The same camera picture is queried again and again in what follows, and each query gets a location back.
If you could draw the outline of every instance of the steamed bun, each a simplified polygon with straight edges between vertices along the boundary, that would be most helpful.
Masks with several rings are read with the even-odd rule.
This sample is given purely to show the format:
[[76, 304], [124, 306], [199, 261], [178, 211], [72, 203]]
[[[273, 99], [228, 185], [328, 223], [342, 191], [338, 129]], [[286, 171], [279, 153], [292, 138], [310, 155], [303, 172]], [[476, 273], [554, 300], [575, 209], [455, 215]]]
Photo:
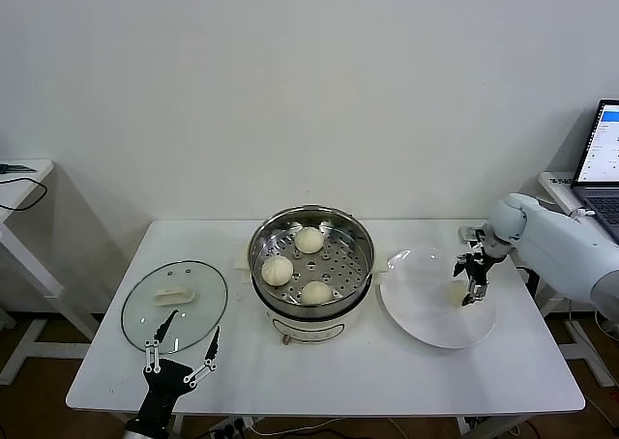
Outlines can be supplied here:
[[324, 243], [325, 237], [316, 228], [301, 228], [301, 231], [294, 237], [294, 245], [302, 253], [318, 252]]
[[282, 286], [290, 281], [294, 268], [286, 257], [276, 256], [262, 264], [262, 279], [272, 286]]
[[315, 306], [333, 300], [331, 286], [322, 281], [311, 281], [301, 290], [301, 304]]

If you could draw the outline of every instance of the glass lid rim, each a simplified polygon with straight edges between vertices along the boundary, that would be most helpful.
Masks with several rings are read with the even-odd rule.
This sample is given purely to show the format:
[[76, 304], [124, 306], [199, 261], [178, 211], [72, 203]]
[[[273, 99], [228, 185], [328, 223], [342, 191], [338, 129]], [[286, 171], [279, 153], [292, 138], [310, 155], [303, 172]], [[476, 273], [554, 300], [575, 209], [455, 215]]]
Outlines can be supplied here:
[[220, 316], [217, 318], [217, 320], [213, 324], [213, 328], [211, 328], [209, 330], [209, 332], [204, 335], [204, 337], [201, 337], [196, 342], [193, 342], [193, 343], [183, 347], [180, 350], [161, 351], [160, 354], [165, 354], [165, 355], [176, 354], [177, 352], [181, 352], [181, 351], [183, 351], [185, 349], [189, 349], [190, 347], [196, 345], [198, 342], [200, 342], [202, 339], [204, 339], [206, 336], [208, 336], [215, 328], [217, 328], [217, 325], [219, 325], [221, 319], [223, 318], [223, 314], [225, 313], [225, 310], [228, 307], [228, 295], [229, 295], [229, 293], [228, 293], [228, 283], [226, 282], [226, 280], [223, 277], [223, 275], [221, 274], [221, 272], [217, 268], [215, 268], [213, 265], [210, 265], [210, 264], [208, 264], [206, 262], [202, 262], [201, 260], [190, 260], [190, 259], [189, 260], [176, 260], [174, 262], [168, 262], [168, 263], [165, 263], [165, 264], [161, 265], [160, 267], [158, 267], [155, 270], [153, 270], [152, 272], [150, 272], [148, 275], [145, 275], [140, 281], [138, 281], [135, 284], [135, 286], [132, 288], [132, 290], [127, 295], [127, 298], [125, 298], [125, 302], [123, 303], [123, 307], [120, 310], [120, 329], [123, 332], [123, 335], [125, 336], [125, 339], [129, 342], [129, 344], [132, 345], [133, 347], [135, 347], [140, 352], [144, 352], [146, 349], [144, 347], [139, 347], [139, 346], [135, 345], [133, 343], [133, 341], [131, 340], [131, 338], [127, 335], [127, 331], [125, 330], [125, 324], [124, 324], [125, 308], [127, 307], [127, 302], [129, 301], [129, 297], [132, 295], [132, 293], [135, 291], [135, 289], [137, 289], [137, 286], [139, 286], [142, 282], [144, 282], [145, 279], [147, 279], [148, 277], [150, 277], [151, 275], [153, 275], [154, 273], [158, 272], [159, 270], [161, 270], [161, 269], [163, 269], [165, 267], [168, 267], [170, 265], [177, 265], [179, 263], [199, 263], [200, 265], [205, 265], [208, 268], [210, 268], [211, 270], [214, 270], [215, 273], [217, 273], [220, 276], [221, 282], [223, 283], [223, 289], [225, 290], [225, 300], [223, 301], [223, 309], [221, 310]]

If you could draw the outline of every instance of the pot lid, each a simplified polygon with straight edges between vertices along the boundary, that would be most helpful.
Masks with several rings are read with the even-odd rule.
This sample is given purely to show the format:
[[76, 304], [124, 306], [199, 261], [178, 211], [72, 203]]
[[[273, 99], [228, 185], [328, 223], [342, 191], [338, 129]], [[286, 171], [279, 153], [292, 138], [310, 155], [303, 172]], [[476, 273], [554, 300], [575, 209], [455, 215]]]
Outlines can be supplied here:
[[205, 338], [221, 319], [227, 304], [225, 280], [206, 263], [187, 260], [168, 263], [140, 281], [125, 301], [121, 315], [123, 333], [144, 350], [157, 328], [173, 310], [160, 353], [178, 352]]

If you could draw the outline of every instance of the white table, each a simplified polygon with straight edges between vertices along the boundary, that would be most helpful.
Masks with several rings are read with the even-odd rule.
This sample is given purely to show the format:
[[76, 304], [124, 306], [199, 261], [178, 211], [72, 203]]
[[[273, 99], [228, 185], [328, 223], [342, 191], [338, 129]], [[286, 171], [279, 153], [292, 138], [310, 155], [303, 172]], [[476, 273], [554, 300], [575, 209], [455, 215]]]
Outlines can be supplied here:
[[[36, 172], [6, 173], [0, 175], [0, 181], [15, 178], [30, 178], [41, 183], [53, 168], [53, 163], [46, 160], [2, 161], [13, 165], [26, 165]], [[16, 208], [19, 207], [33, 190], [40, 190], [36, 184], [29, 181], [0, 185], [0, 204]], [[79, 304], [67, 289], [56, 280], [35, 255], [19, 241], [16, 235], [6, 224], [7, 218], [14, 211], [0, 208], [0, 244], [19, 262], [25, 278], [33, 287], [47, 299], [47, 301], [71, 321], [82, 333], [92, 339], [99, 328], [99, 323]], [[87, 350], [87, 344], [59, 344], [51, 342], [36, 342], [37, 337], [45, 326], [45, 320], [35, 320], [15, 348], [12, 356], [0, 372], [0, 385], [11, 384], [21, 365], [27, 357], [47, 358], [74, 358], [81, 359]]]
[[[385, 252], [415, 247], [456, 257], [462, 220], [364, 221]], [[561, 352], [508, 259], [489, 277], [497, 323], [482, 343], [458, 351], [410, 337], [372, 290], [347, 334], [318, 345], [281, 344], [235, 258], [258, 221], [155, 221], [128, 269], [67, 395], [72, 408], [135, 412], [146, 393], [143, 353], [120, 328], [122, 305], [150, 271], [184, 259], [215, 266], [229, 286], [218, 369], [179, 399], [175, 412], [248, 416], [509, 416], [470, 437], [491, 437], [538, 413], [572, 412], [584, 399]], [[210, 338], [170, 356], [196, 366]]]

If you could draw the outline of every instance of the white plate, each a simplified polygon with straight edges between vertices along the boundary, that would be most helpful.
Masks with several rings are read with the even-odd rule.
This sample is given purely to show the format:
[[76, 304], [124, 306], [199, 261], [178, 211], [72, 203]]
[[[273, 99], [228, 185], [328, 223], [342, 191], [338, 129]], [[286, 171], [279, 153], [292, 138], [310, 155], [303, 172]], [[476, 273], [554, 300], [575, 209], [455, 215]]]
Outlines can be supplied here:
[[456, 305], [454, 263], [439, 249], [404, 250], [389, 261], [380, 295], [393, 319], [413, 337], [436, 347], [462, 349], [484, 340], [496, 323], [491, 289], [481, 302]]

